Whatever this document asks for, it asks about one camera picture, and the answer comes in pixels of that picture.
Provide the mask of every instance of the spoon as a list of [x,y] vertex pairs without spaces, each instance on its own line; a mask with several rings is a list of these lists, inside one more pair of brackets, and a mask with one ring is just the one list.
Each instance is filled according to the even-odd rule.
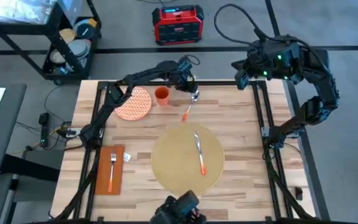
[[183,117],[181,119],[183,122],[187,120],[187,116],[189,115],[190,108],[193,105],[193,103],[196,103],[198,101],[199,96],[200,96],[200,91],[198,91],[198,90],[195,93],[191,94],[191,103],[189,105],[189,108],[187,108],[186,113],[183,115]]

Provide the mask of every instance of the fork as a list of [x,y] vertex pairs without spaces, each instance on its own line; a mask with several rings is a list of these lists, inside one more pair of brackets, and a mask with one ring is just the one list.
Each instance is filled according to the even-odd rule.
[[113,167],[114,167],[114,163],[117,160],[117,155],[115,153],[111,153],[110,155],[110,160],[111,160],[111,168],[110,168],[110,181],[109,181],[109,188],[108,188],[108,192],[112,192],[112,171],[113,171]]

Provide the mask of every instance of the orange cup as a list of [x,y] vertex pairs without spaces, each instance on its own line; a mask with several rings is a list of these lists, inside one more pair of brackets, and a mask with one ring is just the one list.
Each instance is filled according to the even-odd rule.
[[154,91],[155,98],[157,99],[157,103],[161,106],[168,105],[169,101],[169,88],[165,86],[158,87]]

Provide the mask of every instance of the wooden table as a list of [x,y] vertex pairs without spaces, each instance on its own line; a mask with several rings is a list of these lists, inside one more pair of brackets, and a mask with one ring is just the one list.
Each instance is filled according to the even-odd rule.
[[[97,83],[98,81],[82,81],[73,116],[74,126],[82,127],[90,122]],[[283,83],[272,80],[267,82],[267,86],[275,124],[282,124],[290,118]],[[155,180],[150,157],[156,139],[167,128],[180,124],[190,96],[188,93],[172,90],[170,106],[162,108],[154,99],[156,87],[144,88],[153,98],[152,109],[146,117],[139,121],[124,121],[113,113],[106,124],[103,144],[125,145],[126,152],[132,155],[132,159],[124,164],[120,195],[95,195],[92,220],[103,216],[105,221],[149,221],[155,209],[170,195]],[[261,103],[266,116],[263,100]],[[207,219],[255,221],[265,220],[266,216],[274,217],[252,88],[239,91],[236,86],[200,86],[200,100],[192,107],[188,122],[210,129],[224,149],[225,163],[221,178],[209,192],[200,196],[198,208]],[[287,140],[287,143],[299,149],[295,140]],[[77,145],[80,145],[80,140],[75,139],[69,142],[68,147]],[[65,153],[53,200],[52,216],[58,215],[75,194],[83,156],[84,149]],[[314,215],[300,153],[294,147],[285,145],[282,149],[282,161],[290,191],[294,192],[294,187],[301,187],[303,201],[300,204],[309,214]],[[277,189],[282,215],[285,215],[282,195]],[[81,217],[85,214],[87,198],[86,192]]]

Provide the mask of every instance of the knife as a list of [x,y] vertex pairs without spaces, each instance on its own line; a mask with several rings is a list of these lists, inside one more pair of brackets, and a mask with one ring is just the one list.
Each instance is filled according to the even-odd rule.
[[196,146],[197,146],[197,150],[198,150],[198,155],[200,156],[201,174],[206,175],[206,168],[205,168],[205,165],[204,165],[203,153],[201,152],[200,137],[198,136],[196,131],[194,132],[194,138],[196,139]]

